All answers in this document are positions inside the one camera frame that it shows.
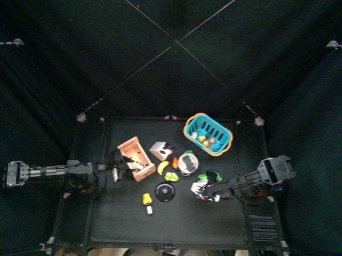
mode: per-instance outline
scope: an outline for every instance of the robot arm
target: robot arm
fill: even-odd
[[[204,201],[218,201],[231,194],[239,195],[240,198],[266,197],[271,192],[282,190],[286,181],[295,177],[290,158],[279,156],[266,158],[260,161],[256,171],[235,176],[227,182],[208,184],[203,180],[192,184],[192,192],[196,197]]]
[[[1,177],[1,188],[23,186],[31,177],[57,176],[65,174],[92,174],[92,163],[83,164],[79,160],[68,160],[67,165],[31,167],[21,161],[7,164]]]

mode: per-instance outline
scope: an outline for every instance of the black cloth backdrop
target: black cloth backdrop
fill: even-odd
[[[287,242],[302,255],[339,255],[341,53],[325,46],[341,38],[341,7],[1,1],[0,41],[25,43],[0,46],[1,164],[64,163],[75,116],[103,97],[88,115],[254,118],[243,101],[267,121],[270,152],[298,168],[281,205]],[[0,250],[48,239],[59,190],[39,188],[1,192]]]
[[[301,255],[342,255],[342,52],[331,51],[268,119],[268,147],[298,171],[281,201],[287,241]]]

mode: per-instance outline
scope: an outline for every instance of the red object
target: red object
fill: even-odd
[[[178,158],[176,157],[174,157],[174,159],[172,159],[172,167],[174,167],[175,170],[178,170],[178,168],[179,168]]]

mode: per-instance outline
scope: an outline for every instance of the wooden crate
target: wooden crate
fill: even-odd
[[[123,156],[134,160],[134,162],[127,163],[127,165],[130,169],[138,169],[132,173],[136,181],[143,180],[156,171],[155,164],[150,161],[138,137],[134,137],[126,141],[118,146],[118,149],[120,150]]]

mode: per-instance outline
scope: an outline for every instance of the teal basket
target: teal basket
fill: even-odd
[[[232,134],[204,113],[188,118],[184,126],[184,136],[211,155],[220,156],[231,147]]]

